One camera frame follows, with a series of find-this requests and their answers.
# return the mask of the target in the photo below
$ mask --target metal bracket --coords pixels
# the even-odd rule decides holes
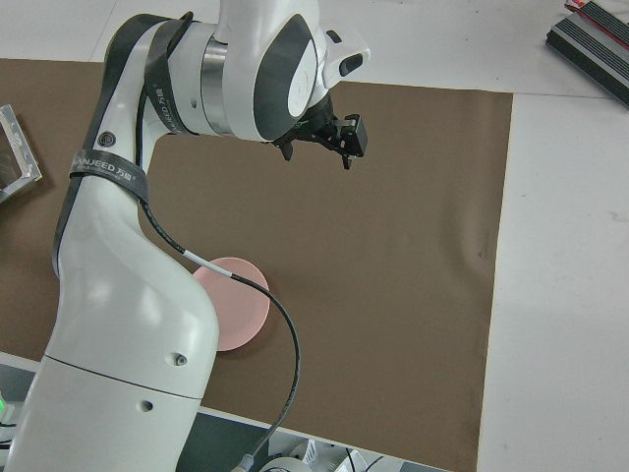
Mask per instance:
[[[0,106],[0,203],[41,178],[41,172],[11,105]]]

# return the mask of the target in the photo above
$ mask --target silver metal frame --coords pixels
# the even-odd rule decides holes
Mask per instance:
[[[0,124],[20,166],[22,176],[4,189],[0,189],[0,204],[41,178],[37,161],[32,155],[27,138],[16,119],[11,105],[0,106]]]

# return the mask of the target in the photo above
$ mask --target brown table surface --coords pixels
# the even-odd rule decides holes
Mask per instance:
[[[0,205],[2,351],[38,360],[53,327],[52,235],[101,70],[0,61],[0,103],[44,174]],[[311,144],[287,163],[272,146],[167,137],[153,212],[197,254],[257,265],[291,311],[304,366],[286,427],[475,470],[511,95],[344,84],[333,98],[369,132],[351,171]],[[218,355],[202,404],[270,422],[292,362],[271,310],[253,341]]]

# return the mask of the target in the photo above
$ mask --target black ribbed metal object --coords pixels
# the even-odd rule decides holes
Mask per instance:
[[[629,106],[629,27],[595,2],[556,24],[546,44]]]

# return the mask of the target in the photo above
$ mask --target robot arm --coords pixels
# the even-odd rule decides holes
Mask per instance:
[[[341,140],[360,119],[337,120],[328,92],[369,50],[330,31],[315,0],[226,0],[218,25],[142,15],[116,33],[55,234],[57,322],[6,472],[175,470],[218,329],[202,288],[140,229],[154,145],[190,133],[362,155]]]

